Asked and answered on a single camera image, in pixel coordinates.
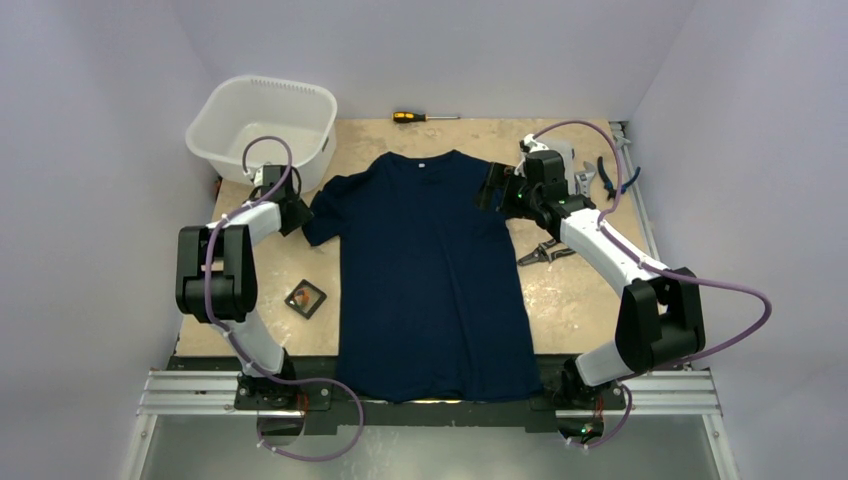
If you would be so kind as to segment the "navy blue t-shirt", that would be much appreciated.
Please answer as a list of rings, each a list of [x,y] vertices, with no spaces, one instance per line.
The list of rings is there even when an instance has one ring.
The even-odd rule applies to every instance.
[[[303,233],[340,245],[336,376],[390,402],[502,402],[542,390],[505,217],[474,199],[486,161],[380,155],[330,179]]]

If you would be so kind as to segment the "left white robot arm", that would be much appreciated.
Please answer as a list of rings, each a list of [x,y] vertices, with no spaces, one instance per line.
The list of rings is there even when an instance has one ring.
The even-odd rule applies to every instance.
[[[258,311],[253,248],[308,223],[312,212],[291,186],[257,189],[263,195],[214,223],[182,228],[177,238],[175,299],[178,309],[210,325],[236,353],[246,378],[263,378],[259,395],[272,408],[297,399],[298,385],[285,348]]]

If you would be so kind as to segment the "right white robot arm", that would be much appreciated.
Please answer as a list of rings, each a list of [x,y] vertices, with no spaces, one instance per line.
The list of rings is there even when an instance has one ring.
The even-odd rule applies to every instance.
[[[570,193],[559,153],[531,152],[519,167],[490,163],[475,203],[534,221],[587,261],[620,299],[613,339],[563,365],[561,392],[569,404],[584,407],[615,381],[704,349],[695,275],[648,257],[588,197]]]

